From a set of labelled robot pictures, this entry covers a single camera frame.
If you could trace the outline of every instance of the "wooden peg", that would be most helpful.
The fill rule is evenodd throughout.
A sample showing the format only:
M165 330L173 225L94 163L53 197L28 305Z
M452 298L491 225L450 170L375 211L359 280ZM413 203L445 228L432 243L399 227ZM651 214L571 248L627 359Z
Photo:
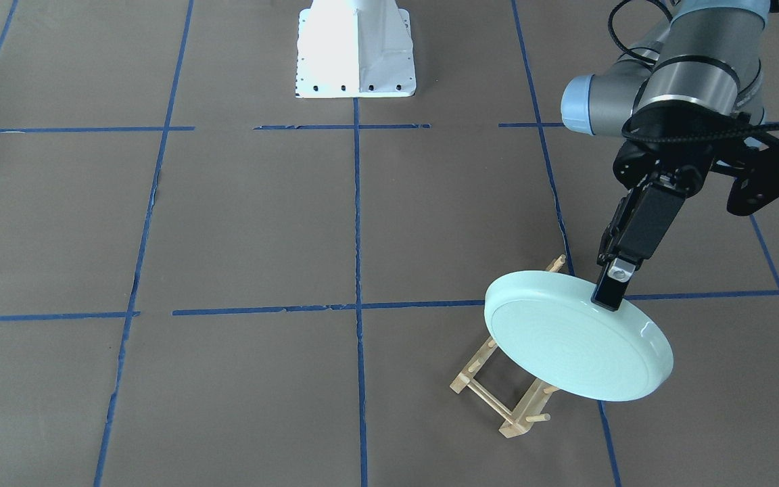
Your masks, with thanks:
M549 413L543 413L543 414L537 414L535 416L525 417L525 421L529 423L538 423L541 421L548 421L549 419L551 419L551 415Z
M473 376L479 372L480 368L489 360L489 357L494 354L494 351L498 349L497 343L491 336L486 339L486 342L480 346L476 354L471 357L471 360L465 365L465 368L461 369L461 372L452 380L450 388L455 391L455 394L460 394L466 386L470 383Z
M546 267L546 271L548 272L557 272L560 271L561 268L563 268L563 265L567 263L567 256L561 254L561 256L557 259L554 259L548 267Z

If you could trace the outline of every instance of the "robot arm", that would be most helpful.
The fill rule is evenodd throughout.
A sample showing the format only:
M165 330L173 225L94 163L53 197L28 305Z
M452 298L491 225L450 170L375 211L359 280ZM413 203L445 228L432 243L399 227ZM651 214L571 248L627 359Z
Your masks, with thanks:
M630 279L709 172L733 176L727 209L749 215L779 197L779 139L763 120L759 42L770 0L684 0L602 76L572 80L568 129L619 135L615 176L628 189L603 233L592 301L618 309ZM655 61L650 64L646 59ZM759 150L754 138L767 145Z

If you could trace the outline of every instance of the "wooden dowel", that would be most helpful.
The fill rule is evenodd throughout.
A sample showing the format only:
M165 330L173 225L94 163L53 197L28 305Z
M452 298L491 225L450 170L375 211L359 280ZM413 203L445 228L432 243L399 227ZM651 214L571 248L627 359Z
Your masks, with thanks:
M476 394L482 398L488 404L492 409L495 410L496 413L500 414L501 417L506 419L507 421L510 421L513 423L513 412L511 412L509 409L507 409L506 406L502 402L498 400L498 398L494 397L491 392L486 391L486 388L483 388L483 385L479 382L476 382L476 379L471 379L470 382L467 383L468 388L470 388L472 391L476 392Z
M553 262L549 264L549 267L546 268L546 271L548 272L560 271L565 263L567 263L567 256L562 254L559 258L554 259Z
M550 419L551 419L551 415L549 413L543 413L543 414L538 414L536 416L528 416L525 418L525 421L529 423L538 423L541 421L548 421Z

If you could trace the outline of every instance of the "blue joint cap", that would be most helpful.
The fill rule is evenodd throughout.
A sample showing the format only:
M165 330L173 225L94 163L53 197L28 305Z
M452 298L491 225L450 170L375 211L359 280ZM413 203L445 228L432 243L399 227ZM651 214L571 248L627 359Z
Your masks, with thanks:
M704 9L742 9L760 16L763 25L768 25L768 11L771 8L771 0L683 0L675 18Z
M561 97L561 120L567 129L573 132L594 135L591 130L591 115L588 109L588 97L591 94L593 74L577 76L569 81Z

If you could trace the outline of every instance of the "light blue plate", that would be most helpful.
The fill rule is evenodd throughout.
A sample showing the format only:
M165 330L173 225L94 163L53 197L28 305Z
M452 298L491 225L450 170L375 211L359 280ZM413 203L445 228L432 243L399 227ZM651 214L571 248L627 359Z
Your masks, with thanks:
M594 284L545 271L513 272L486 291L486 327L514 363L586 398L636 400L669 377L671 346L639 308L590 301Z

